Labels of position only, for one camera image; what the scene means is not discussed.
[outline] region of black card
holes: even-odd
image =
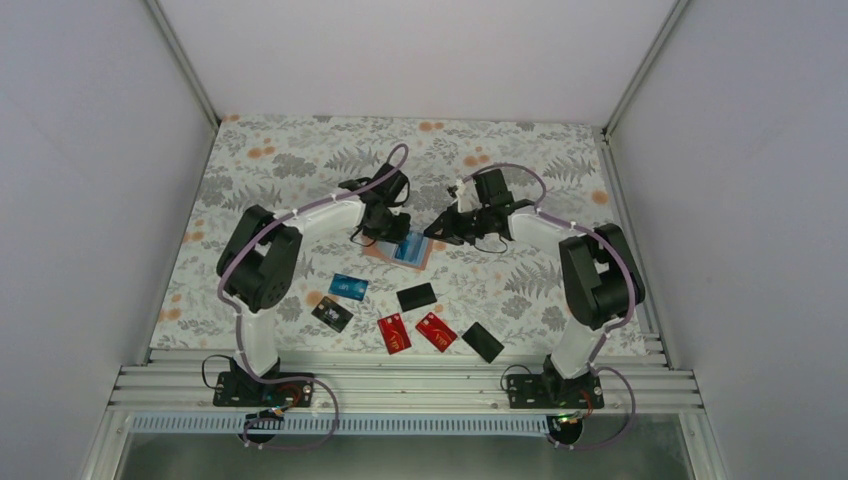
[[[352,313],[345,310],[330,297],[322,298],[321,302],[315,306],[315,310],[312,310],[312,315],[339,333],[344,330],[347,322],[353,318]]]
[[[397,292],[400,309],[404,312],[415,310],[418,307],[436,303],[436,293],[429,283],[407,288]]]
[[[483,328],[483,325],[477,322],[474,322],[474,325],[471,325],[471,328],[462,334],[462,339],[465,340],[465,343],[471,345],[471,348],[480,354],[487,363],[492,363],[503,350],[501,342],[497,341],[488,330]]]

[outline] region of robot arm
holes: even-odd
[[[392,168],[386,163],[373,178],[350,180],[339,187],[349,191],[357,190],[373,179],[388,174]],[[363,192],[359,198],[348,197],[296,214],[285,224],[275,227],[259,242],[258,248],[250,250],[236,266],[224,291],[247,307],[241,334],[244,353],[257,375],[273,374],[279,366],[274,340],[276,321],[273,307],[291,287],[301,245],[337,230],[353,228],[358,228],[374,240],[402,242],[409,233],[410,216],[406,213],[396,214],[390,208],[403,203],[398,202],[397,197],[404,188],[408,188],[408,184],[406,175],[397,171],[388,181]],[[222,276],[236,255],[275,218],[273,212],[259,205],[248,208],[221,254],[217,274]],[[234,355],[236,364],[241,370],[247,370],[238,353]],[[245,372],[235,373],[245,384],[252,382]]]
[[[562,339],[545,359],[541,383],[549,404],[563,405],[577,391],[586,387],[592,390],[594,379],[589,366],[599,342],[628,309],[625,275],[633,284],[635,304],[645,299],[645,286],[630,248],[618,226],[606,224],[594,229],[593,233],[621,257],[626,267],[622,271],[592,236],[576,236],[573,228],[563,226],[565,222],[539,214],[529,200],[515,201],[500,170],[473,175],[472,179],[481,206],[463,211],[460,197],[424,234],[455,245],[474,245],[477,239],[495,233],[560,258],[566,301],[577,322],[566,324]],[[456,190],[451,187],[448,192],[454,195]]]

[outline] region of table surface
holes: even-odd
[[[344,180],[373,175],[397,143],[410,147],[403,172],[411,195],[404,211],[413,230],[429,225],[451,198],[446,187],[493,162],[515,162],[540,173],[548,186],[546,211],[584,225],[612,221],[609,195],[592,130],[586,125],[420,120],[376,117],[233,115],[224,119],[183,237],[151,347],[235,348],[232,310],[215,295],[215,265],[244,210],[295,208],[326,196]],[[539,187],[504,170],[516,199],[535,199]],[[404,352],[474,352],[461,339],[439,353],[415,324],[436,312],[462,334],[475,321],[505,354],[545,354],[559,341],[568,312],[559,259],[511,242],[504,254],[436,242],[424,271],[365,256],[337,232],[304,245],[288,295],[276,307],[280,349],[385,352],[377,319],[399,311],[395,292],[430,282],[438,303],[403,313],[412,341]],[[495,240],[481,247],[502,248]],[[362,302],[338,299],[353,320],[336,333],[311,315],[342,273],[370,281]],[[634,320],[613,332],[604,355],[645,355]]]

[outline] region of card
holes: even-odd
[[[450,344],[456,340],[456,333],[433,313],[428,313],[424,319],[415,325],[415,329],[421,332],[421,335],[427,337],[427,340],[430,340],[430,343],[440,352],[447,350]]]
[[[483,360],[487,363],[492,363],[492,361],[497,358],[503,350],[503,344],[497,341],[497,339],[478,322],[474,322],[474,325],[471,325],[471,328],[462,334],[462,339],[465,340],[465,343],[470,345],[475,352],[483,357]]]
[[[406,333],[406,327],[403,326],[403,320],[397,313],[377,320],[377,326],[380,327],[380,333],[383,335],[383,341],[386,342],[389,355],[394,355],[412,346],[409,335]]]
[[[433,250],[433,241],[420,232],[409,232],[400,245],[389,242],[376,242],[362,250],[369,257],[379,258],[404,267],[424,270]]]
[[[330,283],[330,293],[340,297],[352,298],[362,301],[365,298],[365,290],[368,288],[368,280],[348,277],[337,273],[333,275],[333,281]]]
[[[397,292],[397,296],[398,302],[400,302],[400,309],[404,312],[436,303],[436,294],[433,292],[433,287],[429,283],[401,290]]]
[[[330,297],[324,297],[312,310],[312,315],[326,323],[333,330],[341,333],[347,322],[353,318],[353,314],[344,307],[334,302]]]

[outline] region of white wall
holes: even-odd
[[[141,1],[0,5],[0,478],[74,478],[211,129]]]
[[[614,139],[737,479],[844,478],[848,3],[695,1]]]
[[[674,0],[161,0],[219,115],[602,125]]]

